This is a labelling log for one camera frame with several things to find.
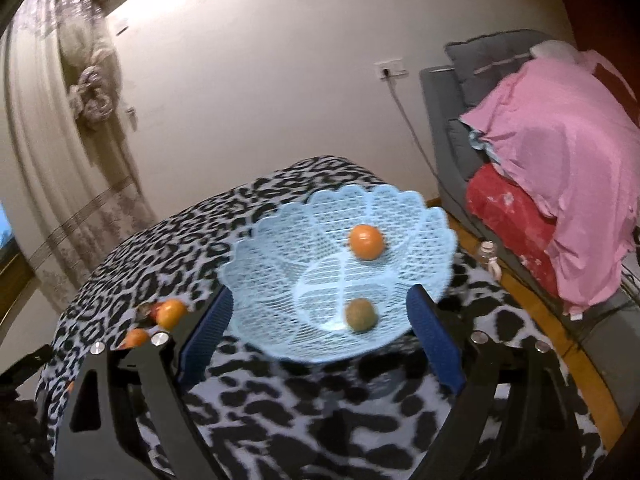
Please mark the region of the yellow orange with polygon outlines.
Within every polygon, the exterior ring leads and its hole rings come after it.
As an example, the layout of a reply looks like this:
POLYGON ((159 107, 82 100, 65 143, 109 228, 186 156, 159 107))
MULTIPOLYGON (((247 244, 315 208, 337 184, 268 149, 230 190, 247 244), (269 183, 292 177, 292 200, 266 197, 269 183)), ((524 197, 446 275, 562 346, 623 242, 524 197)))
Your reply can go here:
POLYGON ((119 349, 133 349, 139 348, 142 344, 145 344, 150 340, 149 333, 143 328, 134 328, 130 330, 125 336, 124 340, 119 346, 119 349))

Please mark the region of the large orange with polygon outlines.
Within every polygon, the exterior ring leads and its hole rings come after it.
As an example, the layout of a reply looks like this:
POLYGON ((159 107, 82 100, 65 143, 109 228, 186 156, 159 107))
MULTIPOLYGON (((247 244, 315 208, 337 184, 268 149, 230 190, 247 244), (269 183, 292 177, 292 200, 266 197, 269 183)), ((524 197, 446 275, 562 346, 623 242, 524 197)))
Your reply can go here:
POLYGON ((179 299, 168 299, 154 308, 154 320, 163 330, 173 330, 188 313, 188 307, 179 299))

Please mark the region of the grey sofa bed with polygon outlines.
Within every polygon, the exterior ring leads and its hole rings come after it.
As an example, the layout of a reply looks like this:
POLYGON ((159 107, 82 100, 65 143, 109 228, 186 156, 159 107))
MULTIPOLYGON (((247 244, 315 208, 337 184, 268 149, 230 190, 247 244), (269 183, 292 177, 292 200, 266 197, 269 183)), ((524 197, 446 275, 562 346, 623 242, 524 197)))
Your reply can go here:
MULTIPOLYGON (((473 234, 492 240, 499 257, 554 314, 562 311, 556 278, 545 250, 555 222, 539 212, 514 182, 472 148, 460 115, 484 99, 506 76, 532 57, 538 44, 553 39, 531 29, 496 32, 446 44, 449 64, 421 70, 423 99, 435 145, 442 206, 473 234)), ((580 321, 562 318, 603 377, 623 422, 639 406, 639 246, 622 261, 622 282, 605 302, 580 321)))

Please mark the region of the tan round fruit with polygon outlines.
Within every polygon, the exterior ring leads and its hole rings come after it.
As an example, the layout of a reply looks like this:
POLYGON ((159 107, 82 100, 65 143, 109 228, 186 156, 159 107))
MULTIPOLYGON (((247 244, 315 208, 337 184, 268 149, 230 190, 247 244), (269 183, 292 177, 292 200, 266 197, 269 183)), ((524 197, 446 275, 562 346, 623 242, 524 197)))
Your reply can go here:
POLYGON ((369 300, 356 298, 345 308, 345 322, 353 332, 363 333, 376 325, 378 314, 369 300))

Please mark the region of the red patterned quilt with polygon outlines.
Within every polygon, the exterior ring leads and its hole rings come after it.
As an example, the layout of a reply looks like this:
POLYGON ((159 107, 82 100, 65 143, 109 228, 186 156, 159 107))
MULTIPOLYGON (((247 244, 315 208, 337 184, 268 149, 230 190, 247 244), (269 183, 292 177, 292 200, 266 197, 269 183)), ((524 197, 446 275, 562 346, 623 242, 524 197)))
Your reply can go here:
POLYGON ((546 254, 555 221, 543 216, 528 194, 491 164, 481 166, 469 180, 465 200, 469 212, 498 236, 545 292, 558 299, 555 272, 546 254))

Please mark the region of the orange in basket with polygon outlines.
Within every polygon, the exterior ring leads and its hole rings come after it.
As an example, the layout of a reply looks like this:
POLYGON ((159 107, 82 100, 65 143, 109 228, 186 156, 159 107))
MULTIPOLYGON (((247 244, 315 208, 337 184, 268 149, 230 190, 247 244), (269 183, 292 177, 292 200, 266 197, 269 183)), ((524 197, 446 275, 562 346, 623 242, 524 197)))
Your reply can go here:
POLYGON ((348 237, 349 248, 361 260, 377 259, 385 250, 386 244, 381 231, 375 226, 358 224, 354 226, 348 237))

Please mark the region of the light blue lattice basket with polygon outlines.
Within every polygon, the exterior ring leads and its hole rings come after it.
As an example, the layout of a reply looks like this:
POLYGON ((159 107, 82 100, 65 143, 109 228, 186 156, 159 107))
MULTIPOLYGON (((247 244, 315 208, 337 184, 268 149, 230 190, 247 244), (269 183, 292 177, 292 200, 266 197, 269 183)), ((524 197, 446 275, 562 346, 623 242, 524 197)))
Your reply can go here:
POLYGON ((409 288, 434 301, 452 280, 457 234, 446 212, 414 191, 388 184, 321 190, 283 204, 236 240, 218 280, 232 293, 236 339, 273 359, 327 363, 378 350, 407 333, 409 288), (348 244, 358 224, 378 228, 385 250, 358 259, 348 244), (378 322, 363 333, 345 322, 356 298, 374 305, 378 322))

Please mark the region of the beige patterned curtain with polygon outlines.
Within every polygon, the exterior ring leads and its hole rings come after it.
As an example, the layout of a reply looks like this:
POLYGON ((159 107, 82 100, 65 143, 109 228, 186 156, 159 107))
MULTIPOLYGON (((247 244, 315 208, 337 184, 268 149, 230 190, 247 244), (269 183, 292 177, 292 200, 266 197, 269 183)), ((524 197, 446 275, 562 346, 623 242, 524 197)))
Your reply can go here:
POLYGON ((100 0, 23 0, 1 36, 1 199, 55 310, 156 220, 133 122, 100 0))

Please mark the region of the pink blanket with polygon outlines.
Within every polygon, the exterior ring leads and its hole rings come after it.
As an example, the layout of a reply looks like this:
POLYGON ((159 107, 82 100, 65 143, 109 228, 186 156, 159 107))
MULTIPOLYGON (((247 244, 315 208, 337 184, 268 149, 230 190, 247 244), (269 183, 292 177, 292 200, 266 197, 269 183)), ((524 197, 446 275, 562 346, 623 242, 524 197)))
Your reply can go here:
POLYGON ((535 56, 460 120, 554 220, 546 253, 565 309, 612 297, 639 218, 639 102, 622 74, 593 50, 535 56))

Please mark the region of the grey striped cushion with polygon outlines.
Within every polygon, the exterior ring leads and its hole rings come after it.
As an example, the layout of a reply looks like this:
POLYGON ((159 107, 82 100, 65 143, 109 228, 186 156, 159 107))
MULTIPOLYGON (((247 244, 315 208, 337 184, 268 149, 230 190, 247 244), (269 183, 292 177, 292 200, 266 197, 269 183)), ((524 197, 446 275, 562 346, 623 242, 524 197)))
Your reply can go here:
POLYGON ((517 73, 532 58, 531 47, 550 39, 545 32, 518 29, 446 44, 465 107, 480 104, 503 78, 517 73))

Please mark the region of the white pillow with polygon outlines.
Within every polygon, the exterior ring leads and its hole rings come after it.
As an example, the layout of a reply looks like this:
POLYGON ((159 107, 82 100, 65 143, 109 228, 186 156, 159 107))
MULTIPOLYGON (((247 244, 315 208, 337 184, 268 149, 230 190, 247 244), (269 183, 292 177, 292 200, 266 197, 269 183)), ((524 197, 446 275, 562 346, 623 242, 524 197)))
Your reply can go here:
POLYGON ((553 58, 570 64, 580 64, 582 55, 571 44, 561 40, 546 40, 529 48, 532 58, 553 58))

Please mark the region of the window with wooden frame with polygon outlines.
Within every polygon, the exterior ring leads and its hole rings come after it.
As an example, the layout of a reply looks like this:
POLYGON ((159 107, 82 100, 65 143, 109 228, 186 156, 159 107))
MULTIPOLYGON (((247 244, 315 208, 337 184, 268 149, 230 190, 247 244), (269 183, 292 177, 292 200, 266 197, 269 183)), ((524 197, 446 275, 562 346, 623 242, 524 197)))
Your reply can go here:
POLYGON ((6 324, 11 310, 35 274, 18 246, 9 217, 1 208, 0 314, 6 324))

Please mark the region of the white wall socket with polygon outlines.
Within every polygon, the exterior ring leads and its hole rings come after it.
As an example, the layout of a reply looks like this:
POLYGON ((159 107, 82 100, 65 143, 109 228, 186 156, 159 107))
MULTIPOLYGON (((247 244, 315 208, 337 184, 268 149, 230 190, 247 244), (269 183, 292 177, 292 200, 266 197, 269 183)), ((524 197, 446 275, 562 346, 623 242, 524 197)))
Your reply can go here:
POLYGON ((388 61, 375 62, 374 71, 379 80, 405 77, 408 75, 408 70, 406 70, 405 63, 402 58, 393 58, 388 61))

